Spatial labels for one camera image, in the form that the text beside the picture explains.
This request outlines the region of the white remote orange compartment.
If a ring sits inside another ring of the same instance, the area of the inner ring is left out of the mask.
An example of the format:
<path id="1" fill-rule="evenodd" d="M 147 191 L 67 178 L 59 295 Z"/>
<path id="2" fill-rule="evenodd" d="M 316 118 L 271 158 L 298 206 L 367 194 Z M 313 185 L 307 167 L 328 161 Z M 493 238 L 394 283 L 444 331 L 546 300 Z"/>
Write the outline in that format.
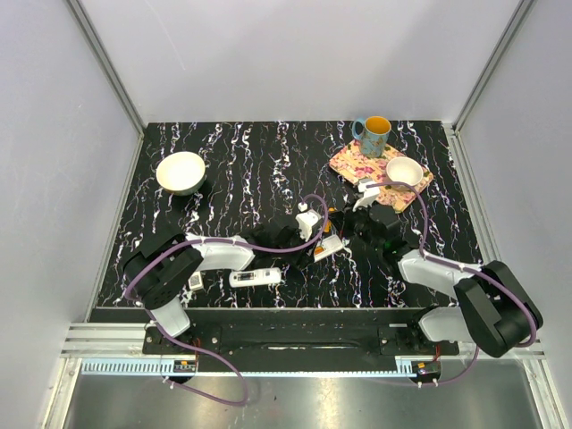
<path id="1" fill-rule="evenodd" d="M 319 262 L 340 250 L 343 250 L 343 243 L 337 235 L 326 237 L 315 247 L 314 261 Z"/>

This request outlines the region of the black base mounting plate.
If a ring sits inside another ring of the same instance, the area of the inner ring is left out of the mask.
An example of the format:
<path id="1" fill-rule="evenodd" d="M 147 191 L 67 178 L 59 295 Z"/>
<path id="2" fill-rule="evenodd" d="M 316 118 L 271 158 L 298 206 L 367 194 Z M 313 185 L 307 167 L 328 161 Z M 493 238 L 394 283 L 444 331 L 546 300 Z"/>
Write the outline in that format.
<path id="1" fill-rule="evenodd" d="M 433 343 L 414 327 L 414 309 L 192 309 L 177 339 L 219 354 L 238 350 L 341 349 L 367 355 L 453 357 L 453 341 Z"/>

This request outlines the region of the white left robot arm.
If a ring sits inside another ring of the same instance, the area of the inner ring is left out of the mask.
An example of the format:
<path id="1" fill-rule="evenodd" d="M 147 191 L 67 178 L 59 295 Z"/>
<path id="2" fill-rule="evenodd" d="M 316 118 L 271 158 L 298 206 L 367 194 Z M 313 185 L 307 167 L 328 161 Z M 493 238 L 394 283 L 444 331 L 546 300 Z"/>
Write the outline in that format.
<path id="1" fill-rule="evenodd" d="M 285 257 L 290 265 L 307 261 L 320 233 L 305 234 L 286 226 L 258 226 L 232 237 L 184 234 L 177 228 L 152 234 L 124 260 L 125 299 L 140 303 L 160 325 L 163 344 L 174 353 L 190 349 L 194 333 L 179 294 L 192 275 L 230 270 L 243 273 L 265 257 Z"/>

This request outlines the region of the small white cup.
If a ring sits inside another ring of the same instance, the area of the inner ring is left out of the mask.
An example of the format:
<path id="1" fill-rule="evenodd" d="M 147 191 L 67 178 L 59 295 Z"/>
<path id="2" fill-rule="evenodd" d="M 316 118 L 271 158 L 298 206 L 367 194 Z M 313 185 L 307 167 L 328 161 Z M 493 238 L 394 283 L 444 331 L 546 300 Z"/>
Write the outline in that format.
<path id="1" fill-rule="evenodd" d="M 398 156 L 387 163 L 386 176 L 392 182 L 402 182 L 415 187 L 424 178 L 424 170 L 417 161 Z"/>

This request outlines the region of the white remote black batteries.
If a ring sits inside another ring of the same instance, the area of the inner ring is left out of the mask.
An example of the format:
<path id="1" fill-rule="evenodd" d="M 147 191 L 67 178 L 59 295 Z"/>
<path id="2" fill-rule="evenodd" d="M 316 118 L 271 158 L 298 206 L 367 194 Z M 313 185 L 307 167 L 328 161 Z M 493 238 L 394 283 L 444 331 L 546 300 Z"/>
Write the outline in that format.
<path id="1" fill-rule="evenodd" d="M 229 275 L 232 288 L 256 287 L 280 283 L 282 271 L 279 268 L 261 268 L 251 271 L 234 271 Z"/>

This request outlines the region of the blue floral mug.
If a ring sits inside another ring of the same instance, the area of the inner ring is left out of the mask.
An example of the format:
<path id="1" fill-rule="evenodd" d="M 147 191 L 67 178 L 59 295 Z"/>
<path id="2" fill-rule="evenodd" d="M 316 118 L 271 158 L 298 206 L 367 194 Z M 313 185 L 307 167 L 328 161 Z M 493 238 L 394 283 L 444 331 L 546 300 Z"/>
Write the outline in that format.
<path id="1" fill-rule="evenodd" d="M 382 155 L 387 144 L 391 123 L 381 116 L 356 119 L 351 124 L 351 131 L 361 154 L 368 158 L 377 158 Z"/>

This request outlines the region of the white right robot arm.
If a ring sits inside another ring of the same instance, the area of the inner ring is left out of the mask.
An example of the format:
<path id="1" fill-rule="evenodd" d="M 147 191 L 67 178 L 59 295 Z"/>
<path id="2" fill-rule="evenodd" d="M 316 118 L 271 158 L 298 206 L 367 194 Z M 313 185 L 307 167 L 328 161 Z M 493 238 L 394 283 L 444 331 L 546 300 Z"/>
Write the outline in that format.
<path id="1" fill-rule="evenodd" d="M 441 341 L 471 341 L 493 358 L 534 341 L 543 316 L 509 267 L 498 260 L 464 264 L 421 250 L 388 206 L 345 208 L 330 214 L 345 238 L 372 248 L 401 281 L 425 286 L 457 301 L 416 315 L 407 344 L 425 354 Z"/>

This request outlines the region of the white remote blue battery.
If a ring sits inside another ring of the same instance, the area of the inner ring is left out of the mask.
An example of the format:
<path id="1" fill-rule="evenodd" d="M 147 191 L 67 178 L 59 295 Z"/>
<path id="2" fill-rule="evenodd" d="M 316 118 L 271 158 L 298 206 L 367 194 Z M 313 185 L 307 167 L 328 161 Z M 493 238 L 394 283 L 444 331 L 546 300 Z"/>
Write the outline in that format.
<path id="1" fill-rule="evenodd" d="M 195 272 L 191 275 L 188 281 L 189 289 L 193 292 L 204 289 L 201 272 Z"/>

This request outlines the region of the cream ceramic bowl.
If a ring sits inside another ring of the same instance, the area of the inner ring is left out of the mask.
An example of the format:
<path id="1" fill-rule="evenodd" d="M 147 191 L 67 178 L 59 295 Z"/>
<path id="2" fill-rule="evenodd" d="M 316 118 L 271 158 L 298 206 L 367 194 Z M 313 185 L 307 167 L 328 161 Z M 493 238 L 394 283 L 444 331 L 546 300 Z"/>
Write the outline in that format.
<path id="1" fill-rule="evenodd" d="M 163 159 L 156 168 L 156 179 L 164 190 L 175 196 L 196 192 L 206 180 L 206 164 L 196 153 L 182 151 Z"/>

